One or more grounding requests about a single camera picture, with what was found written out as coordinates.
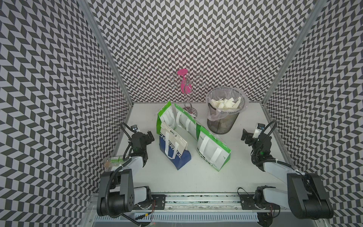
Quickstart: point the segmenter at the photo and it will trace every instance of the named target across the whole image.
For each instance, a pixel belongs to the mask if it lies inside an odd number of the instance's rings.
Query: mesh wastebasket
[[[241,97],[241,102],[237,109],[231,110],[220,110],[215,108],[211,104],[211,100],[219,100],[221,98],[230,99],[233,98],[235,101]],[[208,92],[206,96],[206,103],[208,105],[208,128],[216,134],[226,134],[229,132],[236,121],[240,112],[245,110],[248,105],[248,98],[246,94],[236,88],[219,87],[214,88]]]

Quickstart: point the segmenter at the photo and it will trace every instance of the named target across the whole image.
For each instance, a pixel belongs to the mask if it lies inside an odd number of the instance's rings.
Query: blue and white paper bag
[[[164,122],[161,123],[159,145],[160,150],[175,165],[177,170],[192,158],[190,152],[186,150],[188,142]]]

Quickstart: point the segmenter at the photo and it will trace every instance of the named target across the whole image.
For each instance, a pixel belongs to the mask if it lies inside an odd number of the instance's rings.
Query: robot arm
[[[272,130],[265,134],[265,130],[274,124]],[[260,170],[268,172],[287,184],[287,191],[274,187],[261,186],[255,193],[255,204],[259,208],[270,206],[271,203],[282,207],[289,207],[299,219],[332,218],[334,211],[325,191],[323,182],[317,174],[301,173],[289,164],[276,160],[270,155],[271,133],[276,128],[276,121],[266,127],[257,124],[254,133],[243,130],[241,140],[252,146],[251,161]]]
[[[151,203],[149,187],[134,188],[132,177],[146,164],[148,159],[146,146],[154,141],[154,137],[150,131],[147,135],[139,132],[137,126],[132,126],[132,129],[128,126],[127,128],[134,134],[130,137],[123,128],[129,138],[129,146],[123,156],[126,162],[116,170],[101,175],[97,200],[99,216],[108,215],[117,218],[123,213],[131,212],[136,203],[148,200]],[[129,147],[132,147],[133,153],[126,159]]]
[[[329,195],[317,174],[300,173],[274,162],[264,163],[264,169],[287,184],[287,191],[263,189],[263,196],[267,202],[289,207],[299,219],[333,217]]]

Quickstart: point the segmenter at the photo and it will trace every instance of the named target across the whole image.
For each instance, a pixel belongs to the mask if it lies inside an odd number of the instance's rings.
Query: black and white geometric wallpaper
[[[316,0],[88,1],[134,102],[183,101],[181,68],[203,102],[217,86],[262,100]]]
[[[362,23],[362,1],[328,1],[268,103],[295,165],[324,179],[333,226],[363,226]]]
[[[0,226],[76,226],[128,108],[75,0],[0,1]]]

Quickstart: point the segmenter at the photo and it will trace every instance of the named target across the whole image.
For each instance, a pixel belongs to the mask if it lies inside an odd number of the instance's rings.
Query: bag handle
[[[178,126],[180,126],[180,123],[179,123],[179,119],[180,119],[180,115],[182,114],[182,112],[181,111],[179,111],[178,112],[178,114],[176,115],[176,124],[178,125]]]
[[[207,145],[208,141],[209,141],[209,137],[208,136],[205,136],[204,139],[203,139],[203,141],[202,141],[202,144],[200,145],[200,148],[199,148],[199,152],[201,154],[204,153],[204,149],[205,149],[205,146]]]
[[[215,161],[217,160],[218,156],[221,154],[222,149],[220,147],[217,147],[216,151],[214,152],[213,156],[210,159],[210,162],[215,163]]]
[[[176,157],[176,151],[178,150],[179,144],[177,142],[175,142],[174,144],[174,152],[173,152],[173,157],[169,156],[169,133],[165,132],[165,154],[168,158],[170,159],[175,159]]]
[[[187,132],[189,132],[189,123],[191,122],[191,120],[189,118],[187,118],[187,122],[185,123],[185,129],[187,130]]]

